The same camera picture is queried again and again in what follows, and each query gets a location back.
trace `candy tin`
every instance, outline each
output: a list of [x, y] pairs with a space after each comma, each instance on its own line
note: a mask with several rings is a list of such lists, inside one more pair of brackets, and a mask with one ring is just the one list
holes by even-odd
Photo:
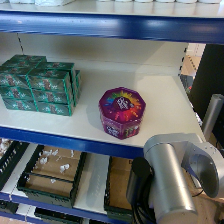
[[119, 139], [137, 135], [145, 106], [136, 91], [124, 87], [106, 91], [99, 101], [104, 131]]

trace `product label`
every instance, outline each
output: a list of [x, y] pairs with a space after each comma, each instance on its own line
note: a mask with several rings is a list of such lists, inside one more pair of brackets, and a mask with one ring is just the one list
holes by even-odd
[[116, 99], [114, 99], [113, 106], [118, 111], [125, 111], [134, 107], [131, 101], [126, 97], [117, 97]]
[[115, 137], [119, 136], [119, 131], [117, 131], [115, 128], [110, 126], [106, 126], [106, 127], [107, 127], [108, 134], [113, 135]]

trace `green box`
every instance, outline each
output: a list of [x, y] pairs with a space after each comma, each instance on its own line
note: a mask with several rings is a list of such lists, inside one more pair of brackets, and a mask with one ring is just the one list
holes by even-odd
[[69, 73], [66, 71], [33, 69], [28, 75], [33, 89], [68, 92], [71, 88]]
[[39, 112], [64, 116], [72, 116], [75, 108], [73, 100], [70, 104], [44, 103], [36, 101], [36, 105]]
[[30, 61], [30, 62], [46, 62], [47, 58], [46, 56], [35, 56], [35, 55], [22, 55], [22, 54], [16, 54], [14, 55], [10, 60], [15, 61]]
[[46, 103], [62, 103], [69, 104], [73, 100], [72, 89], [70, 88], [65, 92], [53, 92], [53, 91], [43, 91], [32, 89], [33, 97], [36, 101], [46, 102]]
[[21, 87], [0, 86], [0, 94], [2, 98], [33, 100], [31, 90]]
[[37, 111], [33, 100], [17, 100], [3, 98], [5, 106], [9, 110]]
[[73, 86], [73, 100], [74, 100], [74, 106], [78, 104], [80, 94], [81, 94], [81, 88], [74, 90], [75, 83], [72, 83]]
[[8, 60], [2, 64], [10, 68], [35, 68], [40, 62]]
[[81, 72], [80, 72], [80, 70], [75, 70], [75, 72], [76, 72], [76, 76], [75, 76], [75, 78], [76, 78], [76, 85], [77, 85], [77, 87], [79, 87], [81, 85], [81, 83], [82, 83]]
[[29, 88], [27, 74], [32, 68], [0, 67], [0, 85]]
[[76, 80], [75, 64], [65, 63], [65, 62], [40, 62], [37, 66], [38, 69], [48, 69], [48, 70], [61, 70], [67, 71], [70, 75], [70, 82]]

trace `cardboard box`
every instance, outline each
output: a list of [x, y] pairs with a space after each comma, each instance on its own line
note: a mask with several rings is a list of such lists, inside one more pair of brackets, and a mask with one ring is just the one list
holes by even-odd
[[32, 68], [0, 67], [0, 85], [29, 88], [27, 74]]
[[17, 99], [5, 99], [3, 98], [5, 106], [9, 110], [26, 110], [37, 111], [33, 100], [17, 100]]
[[33, 69], [28, 74], [29, 85], [33, 89], [65, 92], [71, 88], [69, 73], [66, 71]]
[[72, 208], [85, 158], [86, 153], [38, 145], [17, 188], [31, 200]]
[[67, 91], [67, 93], [43, 91], [37, 89], [32, 89], [32, 92], [36, 101], [45, 103], [69, 104], [73, 100], [73, 93], [71, 88]]
[[64, 116], [72, 116], [75, 108], [73, 100], [70, 104], [44, 103], [36, 101], [36, 105], [39, 112]]
[[127, 223], [132, 221], [131, 205], [126, 198], [131, 164], [130, 159], [110, 157], [104, 196], [107, 216]]
[[33, 100], [33, 95], [30, 89], [25, 89], [16, 86], [0, 86], [0, 94], [2, 98]]
[[46, 56], [22, 55], [16, 54], [10, 60], [14, 61], [30, 61], [30, 62], [46, 62]]
[[10, 68], [35, 68], [38, 64], [39, 62], [33, 61], [8, 60], [2, 66]]
[[37, 66], [38, 69], [58, 70], [67, 71], [70, 75], [70, 82], [76, 81], [76, 71], [74, 63], [65, 62], [40, 62]]

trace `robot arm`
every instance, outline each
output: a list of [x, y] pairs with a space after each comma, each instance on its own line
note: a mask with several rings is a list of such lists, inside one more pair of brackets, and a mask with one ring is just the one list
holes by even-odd
[[[197, 223], [197, 211], [181, 167], [198, 179], [209, 197], [224, 197], [224, 159], [196, 134], [154, 136], [144, 146], [144, 157], [154, 170], [148, 205], [153, 206], [157, 223]], [[140, 186], [136, 180], [139, 178], [132, 171], [127, 189], [130, 203]]]

